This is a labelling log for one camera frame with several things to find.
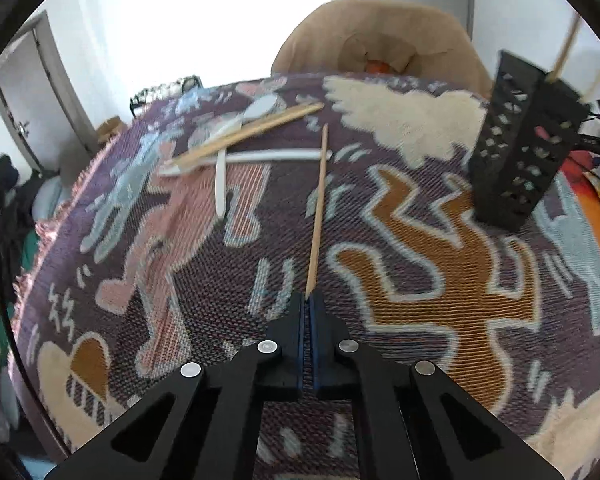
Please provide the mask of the black shoe rack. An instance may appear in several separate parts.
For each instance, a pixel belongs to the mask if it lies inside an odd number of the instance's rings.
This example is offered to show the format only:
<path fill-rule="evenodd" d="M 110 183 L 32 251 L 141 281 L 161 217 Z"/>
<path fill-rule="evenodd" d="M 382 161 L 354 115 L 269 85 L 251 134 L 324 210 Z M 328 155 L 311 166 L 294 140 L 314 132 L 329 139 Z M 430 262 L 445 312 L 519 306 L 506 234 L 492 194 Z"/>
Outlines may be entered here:
<path fill-rule="evenodd" d="M 129 109 L 133 118 L 143 115 L 155 101 L 163 101 L 181 96 L 193 88 L 201 88 L 202 82 L 198 76 L 178 78 L 166 84 L 145 88 L 130 99 Z"/>

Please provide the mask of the white plastic fork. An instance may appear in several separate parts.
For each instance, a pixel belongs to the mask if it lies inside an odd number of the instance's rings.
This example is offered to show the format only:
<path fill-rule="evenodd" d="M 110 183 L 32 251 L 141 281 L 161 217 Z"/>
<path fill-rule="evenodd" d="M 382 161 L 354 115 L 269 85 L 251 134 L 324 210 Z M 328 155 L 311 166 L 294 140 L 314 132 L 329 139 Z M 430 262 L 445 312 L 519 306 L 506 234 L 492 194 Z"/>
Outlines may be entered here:
<path fill-rule="evenodd" d="M 290 160 L 320 160 L 322 151 L 319 148 L 281 148 L 280 150 L 261 150 L 249 152 L 228 152 L 225 155 L 227 164 L 250 164 L 250 162 L 289 162 Z M 197 167 L 214 166 L 218 156 L 213 155 L 187 164 L 164 164 L 158 169 L 158 176 L 174 177 L 187 174 Z"/>

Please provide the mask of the white plastic spoon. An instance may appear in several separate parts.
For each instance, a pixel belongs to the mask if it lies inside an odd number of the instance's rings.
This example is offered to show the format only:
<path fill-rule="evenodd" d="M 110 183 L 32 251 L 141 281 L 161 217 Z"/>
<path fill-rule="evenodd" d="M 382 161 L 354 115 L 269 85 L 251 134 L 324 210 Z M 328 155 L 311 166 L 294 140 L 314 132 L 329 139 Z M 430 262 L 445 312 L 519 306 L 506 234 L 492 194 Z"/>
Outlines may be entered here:
<path fill-rule="evenodd" d="M 242 113 L 242 122 L 254 122 L 271 115 L 277 107 L 276 94 L 266 94 L 255 99 Z"/>
<path fill-rule="evenodd" d="M 228 136 L 242 126 L 242 114 L 225 114 L 216 120 L 209 128 L 204 144 L 207 144 L 220 136 Z M 214 174 L 214 204 L 216 218 L 223 220 L 226 211 L 226 154 L 227 149 L 222 148 L 216 153 Z"/>

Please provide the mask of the grey side door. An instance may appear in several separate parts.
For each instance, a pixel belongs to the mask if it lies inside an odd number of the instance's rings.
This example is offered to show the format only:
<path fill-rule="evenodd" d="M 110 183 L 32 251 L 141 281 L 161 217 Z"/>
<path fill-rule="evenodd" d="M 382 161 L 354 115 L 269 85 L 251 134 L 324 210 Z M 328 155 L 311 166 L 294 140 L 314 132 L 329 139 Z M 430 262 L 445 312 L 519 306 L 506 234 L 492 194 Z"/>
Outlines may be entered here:
<path fill-rule="evenodd" d="M 0 56 L 0 114 L 24 159 L 41 174 L 76 180 L 97 151 L 95 129 L 45 12 L 27 21 Z"/>

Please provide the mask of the black perforated utensil holder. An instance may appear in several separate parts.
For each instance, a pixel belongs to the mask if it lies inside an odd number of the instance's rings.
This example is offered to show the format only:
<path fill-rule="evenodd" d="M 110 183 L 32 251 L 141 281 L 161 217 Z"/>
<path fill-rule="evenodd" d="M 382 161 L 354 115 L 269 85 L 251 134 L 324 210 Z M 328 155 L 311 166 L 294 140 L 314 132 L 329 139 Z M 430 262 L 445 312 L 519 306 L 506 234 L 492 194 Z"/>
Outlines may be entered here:
<path fill-rule="evenodd" d="M 468 162 L 478 221 L 518 231 L 578 142 L 590 107 L 563 81 L 508 51 Z"/>

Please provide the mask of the wooden chopstick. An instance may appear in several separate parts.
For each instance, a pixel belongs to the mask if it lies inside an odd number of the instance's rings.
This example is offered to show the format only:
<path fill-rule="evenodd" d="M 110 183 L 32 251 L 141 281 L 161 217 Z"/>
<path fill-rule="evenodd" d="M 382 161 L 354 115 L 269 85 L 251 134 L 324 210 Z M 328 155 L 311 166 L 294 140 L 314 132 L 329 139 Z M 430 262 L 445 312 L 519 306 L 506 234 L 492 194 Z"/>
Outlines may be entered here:
<path fill-rule="evenodd" d="M 178 166 L 178 168 L 184 168 L 187 165 L 193 165 L 198 159 L 210 156 L 212 154 L 221 151 L 223 148 L 228 148 L 234 144 L 242 142 L 258 136 L 265 131 L 277 128 L 282 125 L 288 124 L 288 122 L 294 122 L 306 115 L 311 115 L 318 112 L 325 106 L 322 102 L 314 102 L 309 104 L 299 104 L 291 108 L 287 108 L 282 112 L 273 114 L 271 116 L 258 119 L 255 122 L 250 122 L 245 127 L 240 127 L 236 132 L 223 134 L 217 139 L 202 144 L 199 148 L 193 148 L 183 155 L 175 157 L 168 162 L 168 166 Z"/>
<path fill-rule="evenodd" d="M 556 58 L 554 66 L 553 66 L 552 70 L 546 76 L 546 81 L 549 82 L 550 84 L 552 84 L 555 81 L 558 81 L 558 79 L 560 78 L 560 75 L 562 74 L 562 71 L 564 70 L 564 67 L 566 65 L 569 53 L 571 52 L 574 42 L 577 39 L 581 24 L 582 24 L 581 15 L 578 12 L 576 12 L 575 14 L 573 14 L 573 17 L 572 17 L 572 20 L 571 20 L 571 23 L 569 26 L 568 34 L 567 34 L 564 42 L 562 43 L 562 47 L 560 48 L 560 51 L 558 53 L 558 57 Z"/>
<path fill-rule="evenodd" d="M 304 296 L 306 296 L 306 298 L 309 298 L 309 296 L 311 296 L 312 292 L 316 287 L 317 282 L 317 270 L 318 262 L 320 261 L 321 237 L 324 218 L 327 151 L 328 125 L 325 124 L 322 129 L 320 172 L 318 173 L 318 185 L 316 188 L 316 203 L 312 232 L 312 246 L 308 265 L 308 275 L 306 276 L 306 291 L 304 292 Z"/>

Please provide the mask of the tan cushioned chair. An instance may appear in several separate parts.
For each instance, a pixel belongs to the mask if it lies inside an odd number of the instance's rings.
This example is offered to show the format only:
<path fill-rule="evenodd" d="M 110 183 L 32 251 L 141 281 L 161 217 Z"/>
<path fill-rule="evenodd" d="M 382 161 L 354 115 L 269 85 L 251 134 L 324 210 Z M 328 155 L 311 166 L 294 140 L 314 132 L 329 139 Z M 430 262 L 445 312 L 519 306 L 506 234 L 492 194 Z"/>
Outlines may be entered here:
<path fill-rule="evenodd" d="M 413 76 L 486 99 L 492 90 L 492 79 L 455 16 L 393 0 L 322 4 L 288 36 L 271 72 Z"/>

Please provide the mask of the patterned woven tablecloth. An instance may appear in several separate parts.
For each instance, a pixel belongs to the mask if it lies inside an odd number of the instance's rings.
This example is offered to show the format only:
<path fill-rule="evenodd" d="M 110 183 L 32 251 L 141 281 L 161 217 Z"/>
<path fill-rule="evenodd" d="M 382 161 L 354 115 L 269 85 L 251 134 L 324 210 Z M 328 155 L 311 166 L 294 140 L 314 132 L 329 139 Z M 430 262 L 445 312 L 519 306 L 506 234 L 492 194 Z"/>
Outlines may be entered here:
<path fill-rule="evenodd" d="M 600 230 L 566 165 L 519 232 L 476 221 L 467 164 L 484 108 L 411 77 L 296 75 L 158 103 L 92 162 L 20 285 L 30 381 L 76 450 L 171 370 L 253 344 L 306 286 L 319 160 L 158 176 L 218 117 L 276 94 L 311 115 L 228 152 L 321 149 L 318 284 L 329 310 L 389 359 L 428 359 L 565 477 L 600 459 Z"/>

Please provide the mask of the cardboard box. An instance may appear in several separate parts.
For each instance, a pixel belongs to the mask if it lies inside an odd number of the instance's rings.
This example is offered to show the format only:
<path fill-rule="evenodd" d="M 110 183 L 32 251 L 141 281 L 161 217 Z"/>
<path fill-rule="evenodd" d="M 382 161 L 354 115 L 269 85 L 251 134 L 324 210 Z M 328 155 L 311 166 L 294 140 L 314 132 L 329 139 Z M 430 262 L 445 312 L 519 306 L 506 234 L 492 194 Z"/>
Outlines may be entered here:
<path fill-rule="evenodd" d="M 122 133 L 126 128 L 128 128 L 128 126 L 119 116 L 114 116 L 105 120 L 96 129 L 97 143 L 99 145 L 107 144 L 111 138 Z"/>

